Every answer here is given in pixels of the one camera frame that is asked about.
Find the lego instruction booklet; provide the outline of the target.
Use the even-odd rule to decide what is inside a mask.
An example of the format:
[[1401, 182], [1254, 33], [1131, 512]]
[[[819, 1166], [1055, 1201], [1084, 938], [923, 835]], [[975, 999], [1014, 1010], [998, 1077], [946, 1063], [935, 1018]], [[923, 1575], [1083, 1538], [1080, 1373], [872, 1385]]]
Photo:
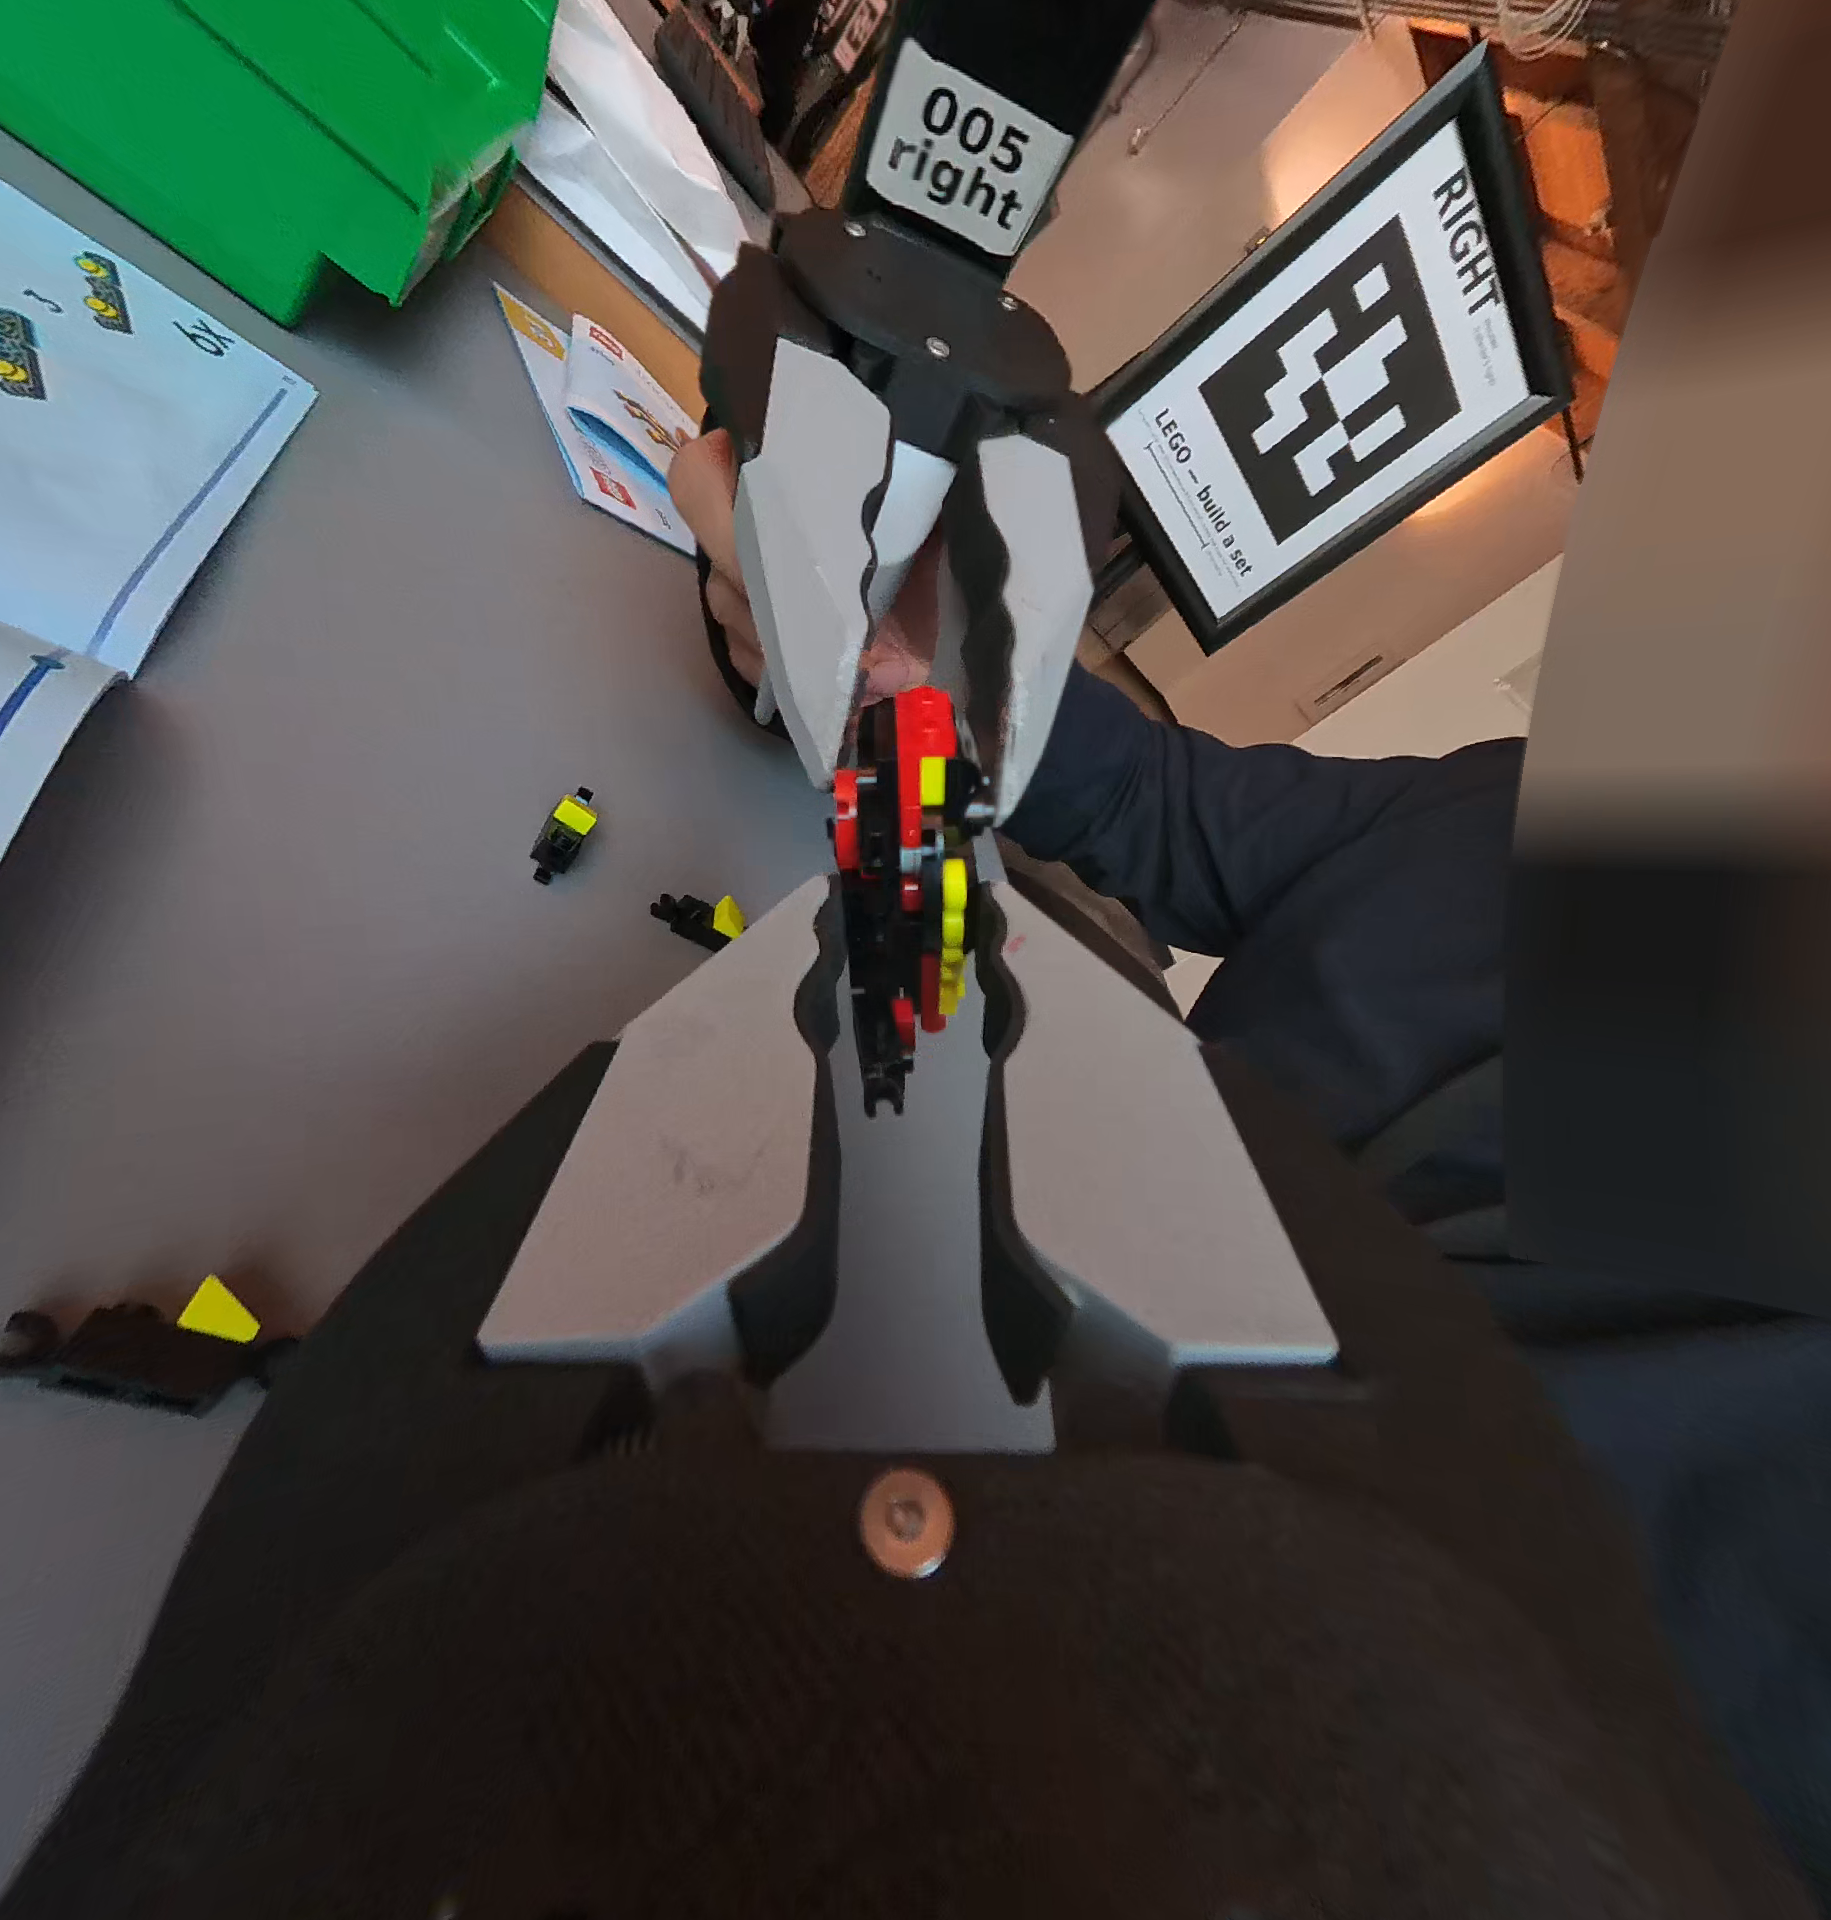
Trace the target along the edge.
[[313, 403], [0, 182], [0, 861]]

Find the small lego leaflet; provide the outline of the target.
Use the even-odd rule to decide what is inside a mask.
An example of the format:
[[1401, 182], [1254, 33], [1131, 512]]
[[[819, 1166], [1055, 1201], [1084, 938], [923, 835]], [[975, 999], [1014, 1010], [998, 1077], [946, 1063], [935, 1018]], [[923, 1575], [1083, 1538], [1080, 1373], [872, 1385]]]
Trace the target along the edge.
[[692, 557], [695, 543], [666, 477], [695, 438], [695, 419], [609, 327], [588, 316], [556, 324], [501, 285], [494, 299], [577, 497]]

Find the white paper sheets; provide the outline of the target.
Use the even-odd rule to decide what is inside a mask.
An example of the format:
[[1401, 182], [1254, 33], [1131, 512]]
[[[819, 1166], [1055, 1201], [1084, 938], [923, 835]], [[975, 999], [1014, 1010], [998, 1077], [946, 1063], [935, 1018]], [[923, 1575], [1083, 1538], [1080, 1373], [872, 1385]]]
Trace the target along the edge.
[[525, 185], [606, 266], [701, 343], [714, 285], [771, 216], [711, 158], [630, 24], [647, 2], [557, 2], [543, 97], [517, 134]]

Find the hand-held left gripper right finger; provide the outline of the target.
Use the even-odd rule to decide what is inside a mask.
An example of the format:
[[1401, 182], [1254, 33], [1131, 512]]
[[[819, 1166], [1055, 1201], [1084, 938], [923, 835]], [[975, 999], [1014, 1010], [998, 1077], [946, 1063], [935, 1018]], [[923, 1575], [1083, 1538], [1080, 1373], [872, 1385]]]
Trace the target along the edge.
[[1010, 876], [975, 893], [981, 1323], [1006, 1392], [1165, 1405], [1341, 1339], [1180, 1016]]

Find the person's torso in navy jacket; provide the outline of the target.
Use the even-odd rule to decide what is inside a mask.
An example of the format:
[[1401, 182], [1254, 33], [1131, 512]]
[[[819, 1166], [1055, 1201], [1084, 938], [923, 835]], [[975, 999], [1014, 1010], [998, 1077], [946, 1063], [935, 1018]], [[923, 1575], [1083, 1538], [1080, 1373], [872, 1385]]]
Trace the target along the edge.
[[1498, 963], [1230, 956], [1191, 1023], [1461, 1261], [1638, 1538], [1678, 1667], [1831, 1918], [1831, 1128], [1675, 998], [1502, 1018]]

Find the person's right hand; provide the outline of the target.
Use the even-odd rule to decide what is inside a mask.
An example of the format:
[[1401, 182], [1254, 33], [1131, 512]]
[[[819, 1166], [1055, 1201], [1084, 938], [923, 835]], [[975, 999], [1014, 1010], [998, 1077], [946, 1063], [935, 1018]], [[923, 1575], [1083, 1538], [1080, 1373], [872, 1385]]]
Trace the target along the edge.
[[[685, 441], [672, 458], [669, 492], [672, 507], [695, 540], [709, 650], [736, 701], [753, 711], [762, 644], [758, 640], [750, 597], [736, 557], [736, 487], [736, 448], [722, 430]], [[878, 637], [860, 653], [860, 700], [866, 707], [925, 685], [931, 676], [941, 550], [941, 527], [931, 527], [902, 577], [892, 612], [879, 617]]]

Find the yellow black lego spider model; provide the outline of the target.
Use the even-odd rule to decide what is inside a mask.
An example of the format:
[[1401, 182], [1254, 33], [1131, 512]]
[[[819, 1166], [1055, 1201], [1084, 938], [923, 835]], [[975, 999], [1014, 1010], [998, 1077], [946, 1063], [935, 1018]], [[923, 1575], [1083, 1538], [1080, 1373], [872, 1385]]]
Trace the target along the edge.
[[866, 1117], [902, 1114], [921, 1037], [958, 1013], [981, 913], [975, 845], [992, 821], [992, 784], [944, 691], [914, 685], [859, 714], [829, 835]]

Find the black framed marker sign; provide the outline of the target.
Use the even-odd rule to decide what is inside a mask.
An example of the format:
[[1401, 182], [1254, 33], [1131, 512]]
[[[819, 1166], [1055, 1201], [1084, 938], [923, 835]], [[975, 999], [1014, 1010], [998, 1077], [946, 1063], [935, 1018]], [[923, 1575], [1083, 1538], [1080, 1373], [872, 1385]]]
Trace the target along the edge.
[[1218, 653], [1574, 403], [1492, 45], [1091, 392], [1121, 523]]

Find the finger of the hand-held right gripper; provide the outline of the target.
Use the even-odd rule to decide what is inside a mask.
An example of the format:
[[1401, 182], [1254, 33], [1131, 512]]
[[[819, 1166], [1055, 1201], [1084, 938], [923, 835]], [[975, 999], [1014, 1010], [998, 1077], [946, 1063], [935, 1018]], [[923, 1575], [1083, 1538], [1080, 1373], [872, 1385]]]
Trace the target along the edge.
[[758, 714], [777, 714], [811, 787], [843, 756], [872, 637], [873, 515], [892, 470], [883, 403], [835, 357], [775, 343], [758, 453], [738, 463], [736, 561]]
[[1087, 608], [1071, 458], [992, 437], [953, 465], [892, 441], [872, 540], [866, 691], [939, 685], [1002, 825], [1042, 762]]

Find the green plastic bin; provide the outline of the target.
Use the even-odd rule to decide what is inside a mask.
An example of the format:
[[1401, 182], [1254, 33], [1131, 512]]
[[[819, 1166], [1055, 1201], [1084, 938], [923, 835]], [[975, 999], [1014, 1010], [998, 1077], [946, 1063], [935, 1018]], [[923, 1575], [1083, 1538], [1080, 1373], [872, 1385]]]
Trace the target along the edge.
[[393, 307], [517, 172], [556, 2], [0, 2], [0, 128], [290, 324]]

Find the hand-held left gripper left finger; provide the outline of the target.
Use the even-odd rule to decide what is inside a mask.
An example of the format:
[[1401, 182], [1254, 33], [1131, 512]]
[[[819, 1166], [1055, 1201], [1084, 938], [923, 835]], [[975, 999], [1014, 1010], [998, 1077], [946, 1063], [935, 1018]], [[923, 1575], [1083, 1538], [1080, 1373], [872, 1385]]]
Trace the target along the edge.
[[799, 883], [628, 1023], [479, 1324], [491, 1363], [768, 1385], [831, 1323], [843, 918]]

